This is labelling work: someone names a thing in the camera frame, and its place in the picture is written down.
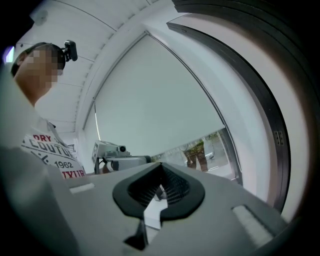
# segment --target white t-shirt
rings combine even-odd
[[[65,179],[86,175],[83,166],[70,153],[68,146],[60,139],[53,125],[41,117],[29,129],[21,149],[38,157],[46,165],[58,167]]]

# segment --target ear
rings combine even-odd
[[[24,62],[24,60],[26,59],[27,56],[28,56],[28,54],[26,52],[21,53],[18,57],[18,61],[16,62],[16,64],[18,66],[20,66],[22,64],[22,62]]]

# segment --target man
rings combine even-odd
[[[40,42],[17,57],[11,73],[34,107],[58,81],[65,65],[66,59],[61,48],[52,43]],[[54,125],[41,117],[25,135],[21,148],[40,158],[44,164],[58,167],[65,179],[86,175],[84,168],[59,137]]]

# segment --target ceiling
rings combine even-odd
[[[125,23],[157,1],[47,0],[30,15],[35,23],[16,44],[15,57],[39,42],[60,47],[66,40],[76,42],[78,60],[66,64],[58,83],[35,106],[59,133],[75,132],[80,97],[98,55]]]

